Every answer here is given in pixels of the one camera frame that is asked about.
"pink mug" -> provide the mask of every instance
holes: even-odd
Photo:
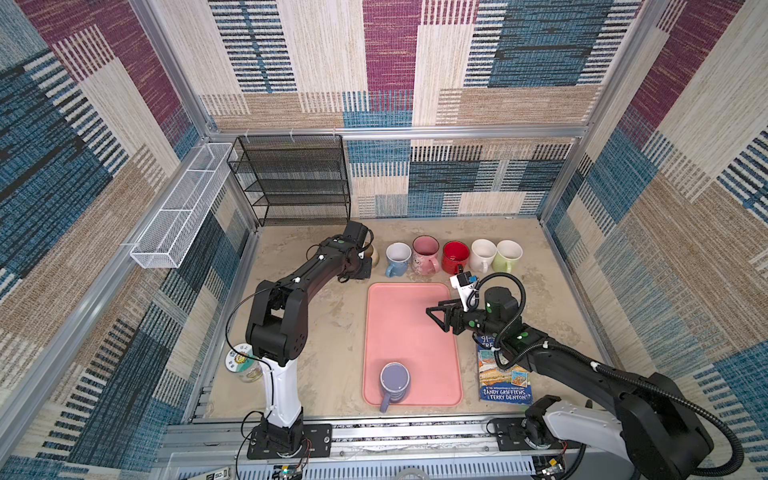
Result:
[[[413,240],[413,271],[419,275],[432,275],[440,270],[437,253],[440,242],[429,235],[421,235]]]

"blue mug handle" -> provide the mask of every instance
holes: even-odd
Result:
[[[389,400],[391,397],[389,396],[389,392],[384,393],[384,399],[382,400],[382,405],[379,407],[379,411],[381,413],[386,412],[386,410],[389,408]]]

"wire mesh shelf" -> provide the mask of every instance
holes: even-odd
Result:
[[[351,203],[339,135],[243,136],[228,164],[261,226],[345,224]]]
[[[163,206],[131,249],[142,268],[178,268],[184,261],[230,169],[237,161],[232,144],[199,147]]]

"pink mug handle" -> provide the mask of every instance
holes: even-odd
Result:
[[[437,261],[437,257],[434,255],[429,258],[429,261],[432,263],[432,268],[435,269],[435,273],[440,271],[440,262]]]

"blue book cover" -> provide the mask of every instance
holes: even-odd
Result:
[[[493,345],[492,336],[479,336],[479,339],[488,348]],[[502,372],[496,366],[493,352],[480,348],[480,345],[478,345],[478,379],[480,400],[515,405],[531,405],[533,403],[528,372],[517,365],[506,372]]]

